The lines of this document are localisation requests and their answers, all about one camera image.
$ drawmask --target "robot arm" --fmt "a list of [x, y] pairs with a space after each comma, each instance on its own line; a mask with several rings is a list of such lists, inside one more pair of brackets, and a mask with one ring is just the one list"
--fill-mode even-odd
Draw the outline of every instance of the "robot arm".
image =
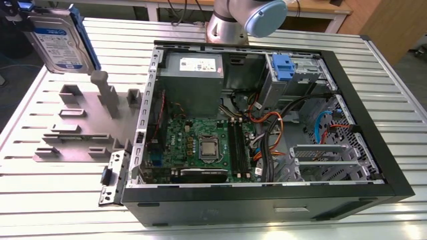
[[283, 0], [215, 0], [214, 15], [207, 27], [211, 43], [244, 45], [249, 34], [267, 37], [287, 17]]

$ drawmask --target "aluminum table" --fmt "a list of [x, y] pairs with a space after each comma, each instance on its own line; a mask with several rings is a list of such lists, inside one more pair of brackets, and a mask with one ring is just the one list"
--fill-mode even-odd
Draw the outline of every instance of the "aluminum table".
[[[88, 18], [88, 36], [118, 92], [144, 89], [154, 40], [204, 42], [204, 28]], [[83, 74], [42, 69], [0, 135], [0, 236], [42, 239], [427, 239], [427, 113], [374, 44], [357, 35], [281, 30], [250, 44], [330, 50], [354, 84], [415, 196], [339, 221], [144, 227], [124, 207], [99, 208], [106, 163], [35, 162], [43, 133], [64, 108], [59, 91]]]

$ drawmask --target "blue cable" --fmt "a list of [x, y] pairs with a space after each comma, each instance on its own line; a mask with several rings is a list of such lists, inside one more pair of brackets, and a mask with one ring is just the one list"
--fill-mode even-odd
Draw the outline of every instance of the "blue cable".
[[314, 123], [314, 130], [313, 130], [314, 131], [314, 139], [318, 144], [321, 143], [319, 124], [321, 124], [322, 117], [325, 114], [333, 114], [333, 112], [331, 111], [321, 112], [318, 118], [315, 119], [315, 123]]

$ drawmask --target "blue latch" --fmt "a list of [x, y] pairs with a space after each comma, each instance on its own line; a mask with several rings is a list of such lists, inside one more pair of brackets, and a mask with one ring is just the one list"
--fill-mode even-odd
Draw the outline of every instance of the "blue latch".
[[273, 67], [281, 82], [293, 80], [295, 74], [295, 64], [289, 55], [273, 55]]

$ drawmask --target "desk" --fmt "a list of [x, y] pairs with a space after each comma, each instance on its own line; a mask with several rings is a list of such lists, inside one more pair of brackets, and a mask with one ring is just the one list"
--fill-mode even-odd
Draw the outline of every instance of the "desk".
[[[154, 40], [204, 42], [190, 24], [87, 18], [83, 22], [108, 83], [144, 91]], [[427, 239], [427, 114], [370, 41], [358, 35], [279, 30], [251, 45], [334, 51], [415, 196], [338, 220], [144, 227], [124, 207], [99, 207], [106, 163], [35, 162], [42, 136], [66, 108], [64, 84], [94, 88], [86, 74], [44, 67], [0, 134], [0, 237], [75, 240]]]
[[[148, 11], [148, 20], [159, 22], [159, 8], [170, 9], [168, 0], [59, 0], [66, 3], [82, 3], [82, 4], [104, 4], [104, 5], [120, 5], [146, 7]], [[202, 9], [206, 11], [214, 11], [215, 0], [199, 0]], [[327, 19], [330, 24], [326, 29], [326, 33], [335, 34], [346, 20], [347, 15], [353, 14], [353, 9], [346, 2], [341, 6], [330, 4], [329, 0], [299, 0], [301, 2], [301, 14], [302, 18]], [[171, 0], [175, 9], [184, 8], [184, 0]], [[199, 10], [195, 0], [188, 0], [187, 9]], [[298, 14], [298, 3], [293, 3], [289, 6], [290, 17], [295, 17]]]

